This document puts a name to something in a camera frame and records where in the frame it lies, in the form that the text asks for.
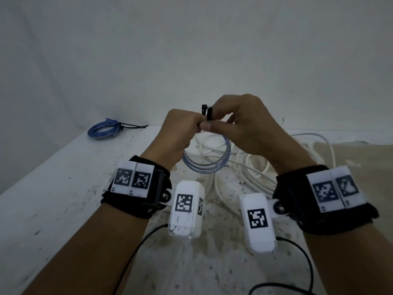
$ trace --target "black wristband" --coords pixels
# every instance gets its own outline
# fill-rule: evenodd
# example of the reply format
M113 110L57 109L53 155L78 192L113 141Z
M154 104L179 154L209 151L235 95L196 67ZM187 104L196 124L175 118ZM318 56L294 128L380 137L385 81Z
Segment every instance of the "black wristband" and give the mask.
M277 176L274 199L288 216L297 221L302 231L315 235L333 235L347 232L379 216L376 208L363 204L349 209L321 213L307 174L328 170L326 166L310 166Z
M172 184L169 179L171 174L166 168L146 158L140 158L135 155L130 159L130 161L154 166L147 198L143 199L110 192L112 182L108 188L109 191L103 193L101 204L107 203L112 207L137 218L149 219L157 210L162 210L166 207L159 203L159 198L166 189L172 189Z

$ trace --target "transparent blue tubing loop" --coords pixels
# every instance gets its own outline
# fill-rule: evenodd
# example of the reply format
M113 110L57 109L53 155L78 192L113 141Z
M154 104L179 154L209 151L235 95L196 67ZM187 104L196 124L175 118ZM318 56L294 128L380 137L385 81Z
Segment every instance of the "transparent blue tubing loop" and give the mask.
M228 160L231 157L231 142L228 140L227 137L222 137L224 138L226 144L226 150L219 160L208 164L197 163L195 161L192 161L184 150L183 161L187 165L187 167L189 167L194 172L201 174L211 174L221 170L228 163Z

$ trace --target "hand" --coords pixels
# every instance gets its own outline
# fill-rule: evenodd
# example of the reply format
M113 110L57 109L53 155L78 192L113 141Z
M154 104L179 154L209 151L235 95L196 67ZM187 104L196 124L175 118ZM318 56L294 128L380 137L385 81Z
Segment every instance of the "hand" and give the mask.
M219 121L230 113L227 122ZM244 152L265 157L279 174L316 164L256 96L224 95L213 105L212 118L200 128L227 136Z
M160 132L142 158L160 164L169 171L178 163L196 133L200 132L198 124L206 120L200 113L185 110L170 110Z

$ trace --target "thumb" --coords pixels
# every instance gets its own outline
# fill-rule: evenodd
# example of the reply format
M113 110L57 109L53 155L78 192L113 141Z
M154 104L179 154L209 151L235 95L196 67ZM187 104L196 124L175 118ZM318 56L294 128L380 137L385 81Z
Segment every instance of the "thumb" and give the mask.
M229 124L223 121L203 121L199 124L199 128L210 133L223 134L230 138L235 129L235 124Z

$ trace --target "person's left hand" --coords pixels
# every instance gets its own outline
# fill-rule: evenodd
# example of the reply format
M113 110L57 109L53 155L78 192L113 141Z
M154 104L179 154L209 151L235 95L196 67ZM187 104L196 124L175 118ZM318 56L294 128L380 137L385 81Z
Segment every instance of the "person's left hand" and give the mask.
M185 110L170 110L160 132L146 151L140 156L171 170L183 155L194 134L199 133L198 124L206 117Z

